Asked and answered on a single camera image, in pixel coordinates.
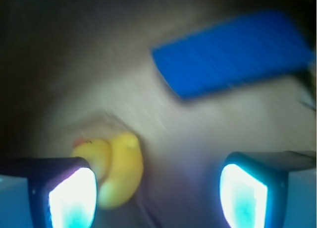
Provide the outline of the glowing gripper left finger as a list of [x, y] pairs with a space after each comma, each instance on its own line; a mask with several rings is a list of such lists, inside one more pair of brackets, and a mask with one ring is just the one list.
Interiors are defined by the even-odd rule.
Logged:
[[2, 228], [89, 228], [97, 180], [83, 158], [2, 158]]

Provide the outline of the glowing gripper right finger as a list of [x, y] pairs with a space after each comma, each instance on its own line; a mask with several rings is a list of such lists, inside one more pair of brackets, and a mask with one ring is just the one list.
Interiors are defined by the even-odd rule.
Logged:
[[219, 178], [223, 215], [231, 228], [315, 228], [314, 151], [233, 152]]

